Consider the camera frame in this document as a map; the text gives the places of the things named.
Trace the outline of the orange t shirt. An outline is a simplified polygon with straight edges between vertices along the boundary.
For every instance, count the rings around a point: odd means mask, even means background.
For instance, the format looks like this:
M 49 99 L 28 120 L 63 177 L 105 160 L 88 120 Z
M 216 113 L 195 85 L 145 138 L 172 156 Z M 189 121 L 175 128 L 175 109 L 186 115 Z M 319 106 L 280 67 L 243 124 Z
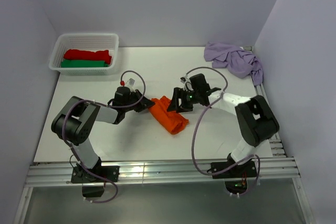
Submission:
M 154 102 L 154 106 L 149 108 L 150 113 L 170 134 L 178 134 L 189 124 L 189 120 L 182 115 L 167 111 L 171 100 L 166 96 L 160 99 L 152 98 L 151 101 Z

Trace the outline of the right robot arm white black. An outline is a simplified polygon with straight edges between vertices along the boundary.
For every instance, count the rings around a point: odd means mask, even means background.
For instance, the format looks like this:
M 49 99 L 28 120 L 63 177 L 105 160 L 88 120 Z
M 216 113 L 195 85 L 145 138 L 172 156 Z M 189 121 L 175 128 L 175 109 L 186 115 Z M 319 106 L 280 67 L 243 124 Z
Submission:
M 255 149 L 280 129 L 276 117 L 262 95 L 249 98 L 227 93 L 220 88 L 210 88 L 206 91 L 174 88 L 167 111 L 190 112 L 195 104 L 205 107 L 192 136 L 191 156 L 196 168 L 198 168 L 194 152 L 196 134 L 203 116 L 210 108 L 226 111 L 237 118 L 242 139 L 229 153 L 230 162 L 227 164 L 228 173 L 234 177 L 240 176 L 245 171 L 245 163 L 256 157 Z

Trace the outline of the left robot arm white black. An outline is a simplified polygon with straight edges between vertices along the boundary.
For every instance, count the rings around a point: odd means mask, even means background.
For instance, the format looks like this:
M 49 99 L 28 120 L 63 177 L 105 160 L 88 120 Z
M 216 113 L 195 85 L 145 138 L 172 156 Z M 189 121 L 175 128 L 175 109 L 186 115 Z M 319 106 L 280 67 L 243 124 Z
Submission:
M 94 151 L 89 135 L 95 122 L 119 124 L 129 111 L 142 112 L 155 103 L 139 90 L 117 88 L 107 104 L 96 103 L 73 96 L 57 114 L 51 130 L 70 147 L 80 171 L 91 182 L 102 176 L 101 158 Z

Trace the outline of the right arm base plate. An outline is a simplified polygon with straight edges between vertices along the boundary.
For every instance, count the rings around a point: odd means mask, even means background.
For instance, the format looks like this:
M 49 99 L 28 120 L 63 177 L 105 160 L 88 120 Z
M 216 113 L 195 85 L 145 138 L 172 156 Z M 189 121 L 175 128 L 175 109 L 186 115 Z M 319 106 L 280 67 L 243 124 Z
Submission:
M 216 172 L 227 169 L 231 165 L 231 162 L 212 162 L 211 167 L 208 170 L 212 174 L 213 179 L 229 179 L 229 178 L 252 178 L 257 176 L 257 168 L 254 161 L 248 161 L 242 165 L 237 165 L 232 169 L 214 175 Z

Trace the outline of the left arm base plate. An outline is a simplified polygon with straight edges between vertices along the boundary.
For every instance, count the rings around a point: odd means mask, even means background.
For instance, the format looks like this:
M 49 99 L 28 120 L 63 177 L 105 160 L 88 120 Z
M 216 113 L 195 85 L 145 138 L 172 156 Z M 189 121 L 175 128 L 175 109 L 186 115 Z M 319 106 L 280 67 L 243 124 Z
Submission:
M 88 171 L 95 174 L 93 176 L 85 171 L 81 166 L 76 166 L 72 171 L 72 184 L 104 183 L 106 180 L 117 182 L 119 177 L 119 166 L 100 166 L 89 169 Z

